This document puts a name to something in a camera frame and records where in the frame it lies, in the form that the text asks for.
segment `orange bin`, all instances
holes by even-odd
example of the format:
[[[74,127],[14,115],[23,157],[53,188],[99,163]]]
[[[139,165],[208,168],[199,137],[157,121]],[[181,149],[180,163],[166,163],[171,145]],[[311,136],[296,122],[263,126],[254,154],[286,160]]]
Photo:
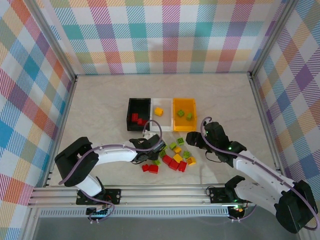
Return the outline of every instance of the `orange bin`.
[[[184,111],[184,116],[180,117],[177,112]],[[191,120],[187,120],[187,115],[192,113]],[[173,131],[192,132],[197,129],[196,101],[193,98],[173,99]]]

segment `plaid wall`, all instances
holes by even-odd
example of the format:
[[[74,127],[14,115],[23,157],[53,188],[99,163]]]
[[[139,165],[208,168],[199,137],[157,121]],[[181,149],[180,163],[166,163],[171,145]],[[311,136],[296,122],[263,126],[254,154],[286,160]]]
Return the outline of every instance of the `plaid wall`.
[[[298,2],[256,80],[285,173],[319,208],[320,0]]]
[[[15,240],[71,80],[23,1],[0,6],[0,240]]]
[[[247,72],[286,0],[37,0],[78,74]]]

